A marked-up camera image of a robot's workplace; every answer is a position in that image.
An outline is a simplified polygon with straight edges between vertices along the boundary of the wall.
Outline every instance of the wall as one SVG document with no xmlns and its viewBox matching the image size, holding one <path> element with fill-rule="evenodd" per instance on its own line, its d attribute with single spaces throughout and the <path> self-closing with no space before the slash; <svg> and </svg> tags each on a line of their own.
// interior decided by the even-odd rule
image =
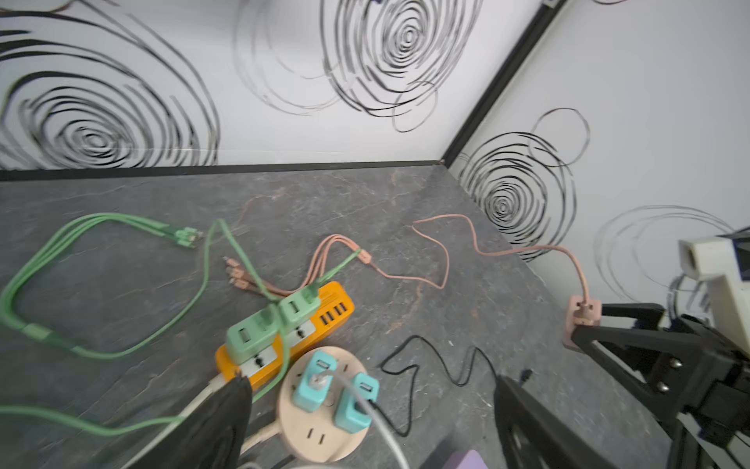
<svg viewBox="0 0 750 469">
<path fill-rule="evenodd" d="M 538 7 L 0 0 L 0 169 L 436 160 Z"/>
<path fill-rule="evenodd" d="M 703 314 L 677 240 L 750 224 L 750 3 L 602 3 L 568 2 L 451 171 L 510 241 L 573 250 L 594 296 Z M 525 258 L 561 304 L 580 291 L 564 256 Z"/>
</svg>

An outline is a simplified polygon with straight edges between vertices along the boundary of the black corner trim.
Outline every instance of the black corner trim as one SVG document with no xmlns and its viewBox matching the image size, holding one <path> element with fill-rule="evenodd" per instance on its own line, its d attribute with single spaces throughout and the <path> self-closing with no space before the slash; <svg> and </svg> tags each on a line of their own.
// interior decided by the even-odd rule
<svg viewBox="0 0 750 469">
<path fill-rule="evenodd" d="M 36 181 L 51 179 L 102 179 L 133 178 L 145 176 L 192 176 L 196 174 L 274 173 L 277 171 L 351 170 L 359 168 L 387 168 L 408 166 L 434 166 L 438 160 L 429 161 L 370 161 L 350 163 L 300 163 L 300 164 L 231 164 L 216 166 L 180 166 L 152 168 L 107 168 L 84 170 L 19 170 L 0 171 L 3 181 Z"/>
<path fill-rule="evenodd" d="M 482 121 L 485 120 L 485 116 L 490 112 L 497 98 L 506 90 L 513 76 L 515 76 L 521 65 L 526 61 L 534 46 L 542 38 L 542 35 L 547 31 L 552 20 L 555 19 L 565 3 L 566 0 L 559 0 L 554 8 L 542 5 L 536 11 L 531 23 L 526 27 L 526 30 L 520 39 L 518 39 L 508 58 L 497 71 L 497 75 L 492 79 L 492 82 L 484 91 L 479 102 L 474 106 L 469 117 L 466 118 L 461 130 L 458 131 L 451 145 L 445 151 L 442 159 L 447 167 L 450 167 L 456 158 L 458 158 L 461 150 L 464 149 L 464 146 L 469 142 L 469 139 Z"/>
</svg>

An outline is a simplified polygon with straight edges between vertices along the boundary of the pink charger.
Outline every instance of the pink charger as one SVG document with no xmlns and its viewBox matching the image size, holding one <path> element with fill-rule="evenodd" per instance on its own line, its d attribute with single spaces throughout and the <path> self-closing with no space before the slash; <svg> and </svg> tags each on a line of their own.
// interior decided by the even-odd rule
<svg viewBox="0 0 750 469">
<path fill-rule="evenodd" d="M 474 449 L 455 452 L 442 469 L 488 469 L 482 457 Z"/>
</svg>

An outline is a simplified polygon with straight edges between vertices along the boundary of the gray marble tabletop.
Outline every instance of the gray marble tabletop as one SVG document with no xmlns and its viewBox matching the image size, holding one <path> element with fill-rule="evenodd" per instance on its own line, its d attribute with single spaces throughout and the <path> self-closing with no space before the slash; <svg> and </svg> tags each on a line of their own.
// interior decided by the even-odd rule
<svg viewBox="0 0 750 469">
<path fill-rule="evenodd" d="M 164 176 L 0 183 L 0 283 L 65 222 L 92 212 L 123 212 L 179 226 L 231 225 L 264 278 L 296 287 L 312 251 L 331 233 L 353 238 L 387 272 L 440 279 L 442 250 L 409 228 L 442 213 L 474 220 L 480 246 L 507 248 L 444 167 Z M 458 219 L 422 225 L 451 252 L 444 290 L 379 276 L 355 263 L 337 277 L 356 305 L 324 344 L 352 351 L 380 380 L 379 402 L 406 424 L 410 376 L 375 369 L 411 334 L 429 338 L 458 373 L 477 345 L 499 373 L 531 368 L 526 389 L 605 458 L 622 469 L 664 467 L 669 439 L 654 419 L 591 359 L 560 344 L 563 311 L 518 257 L 474 254 Z M 333 260 L 343 259 L 339 245 Z M 39 404 L 100 422 L 127 425 L 179 412 L 217 374 L 214 352 L 227 328 L 265 300 L 227 283 L 225 239 L 211 247 L 208 289 L 192 311 L 148 347 L 98 362 L 43 346 L 0 327 L 0 404 Z M 21 290 L 16 310 L 94 350 L 121 350 L 156 330 L 200 282 L 200 250 L 118 224 L 85 234 Z M 561 275 L 574 275 L 573 271 Z M 413 344 L 398 364 L 418 362 L 412 434 L 400 440 L 412 467 L 440 467 L 453 450 L 476 449 L 488 467 L 505 467 L 494 426 L 494 381 L 478 362 L 472 382 L 452 386 L 436 357 Z M 272 392 L 253 407 L 268 416 Z M 40 420 L 0 416 L 0 467 L 119 467 L 157 429 L 96 437 Z M 278 438 L 249 458 L 272 467 L 288 453 Z M 376 431 L 351 467 L 395 467 Z"/>
</svg>

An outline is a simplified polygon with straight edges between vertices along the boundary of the round power strip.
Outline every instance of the round power strip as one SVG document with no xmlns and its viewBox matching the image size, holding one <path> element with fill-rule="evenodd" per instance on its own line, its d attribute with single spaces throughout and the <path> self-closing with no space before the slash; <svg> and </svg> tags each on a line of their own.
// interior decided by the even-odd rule
<svg viewBox="0 0 750 469">
<path fill-rule="evenodd" d="M 343 348 L 320 347 L 310 350 L 292 365 L 281 383 L 279 402 L 276 406 L 277 421 L 281 439 L 295 457 L 309 462 L 338 461 L 354 451 L 368 431 L 365 429 L 351 434 L 334 425 L 334 415 L 344 389 L 338 380 L 334 379 L 331 382 L 325 402 L 315 412 L 308 413 L 292 403 L 292 394 L 316 350 L 333 356 L 338 361 L 336 371 L 347 377 L 354 378 L 359 372 L 367 373 L 357 357 Z"/>
</svg>

